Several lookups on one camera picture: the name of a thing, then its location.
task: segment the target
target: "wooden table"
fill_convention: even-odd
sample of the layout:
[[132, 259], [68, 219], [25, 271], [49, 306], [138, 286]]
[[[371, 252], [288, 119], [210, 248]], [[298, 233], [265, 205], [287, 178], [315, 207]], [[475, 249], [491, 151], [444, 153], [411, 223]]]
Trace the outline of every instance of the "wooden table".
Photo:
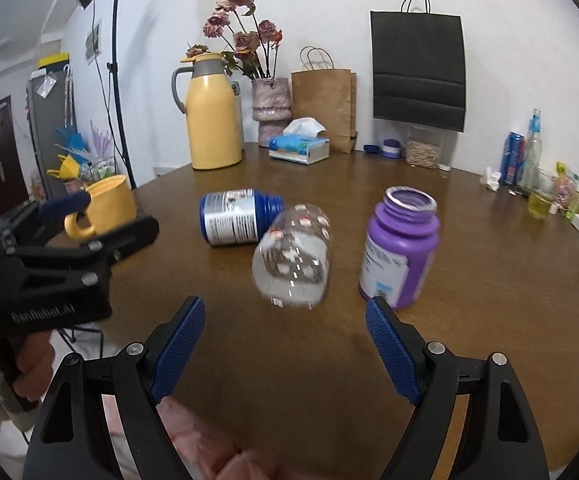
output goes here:
[[[160, 236], [115, 269], [105, 332], [121, 345], [143, 341], [187, 295], [198, 295], [207, 326], [176, 398], [243, 446], [274, 452], [295, 468], [378, 479], [412, 407], [394, 392], [367, 334], [358, 278], [367, 222], [394, 185], [430, 193], [442, 223], [423, 293], [399, 316], [457, 355], [506, 354], [550, 467], [566, 464], [579, 449], [579, 234], [562, 216], [534, 220], [524, 199], [486, 190], [475, 174], [441, 178], [361, 152], [300, 166], [269, 160], [256, 145], [231, 168], [181, 168], [136, 192], [140, 208], [159, 219]], [[329, 215], [329, 288], [312, 311], [261, 298], [251, 273], [254, 246], [210, 248], [201, 237], [202, 194], [246, 187]], [[436, 478], [451, 466], [465, 405], [457, 404]]]

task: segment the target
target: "hand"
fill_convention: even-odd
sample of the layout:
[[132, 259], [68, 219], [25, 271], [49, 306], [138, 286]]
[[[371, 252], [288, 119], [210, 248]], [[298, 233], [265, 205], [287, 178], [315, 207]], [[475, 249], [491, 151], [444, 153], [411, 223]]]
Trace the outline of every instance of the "hand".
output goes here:
[[54, 347], [49, 343], [50, 332], [29, 335], [16, 356], [20, 376], [13, 390], [30, 401], [38, 400], [47, 391], [53, 376]]

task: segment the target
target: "flower vase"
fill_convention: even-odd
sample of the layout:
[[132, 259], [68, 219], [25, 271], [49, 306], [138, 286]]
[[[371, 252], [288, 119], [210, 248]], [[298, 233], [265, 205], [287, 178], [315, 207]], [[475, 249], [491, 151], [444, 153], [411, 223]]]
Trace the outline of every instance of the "flower vase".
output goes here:
[[282, 135], [291, 122], [289, 79], [254, 79], [252, 94], [252, 119], [258, 121], [258, 145], [268, 148], [269, 139]]

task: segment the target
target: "black paper bag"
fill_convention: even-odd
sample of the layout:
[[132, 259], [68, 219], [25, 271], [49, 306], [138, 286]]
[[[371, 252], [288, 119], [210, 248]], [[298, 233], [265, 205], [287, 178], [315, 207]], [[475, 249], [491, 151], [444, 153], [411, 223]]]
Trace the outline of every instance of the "black paper bag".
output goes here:
[[462, 132], [465, 48], [460, 16], [432, 14], [429, 0], [426, 12], [407, 12], [406, 2], [401, 12], [371, 12], [374, 117]]

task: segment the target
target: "tissue box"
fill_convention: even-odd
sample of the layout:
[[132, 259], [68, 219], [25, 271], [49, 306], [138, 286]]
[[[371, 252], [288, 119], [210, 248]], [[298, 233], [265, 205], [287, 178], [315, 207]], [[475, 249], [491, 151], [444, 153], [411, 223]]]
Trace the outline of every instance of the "tissue box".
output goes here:
[[269, 139], [269, 156], [309, 165], [329, 157], [329, 146], [325, 137], [278, 136]]

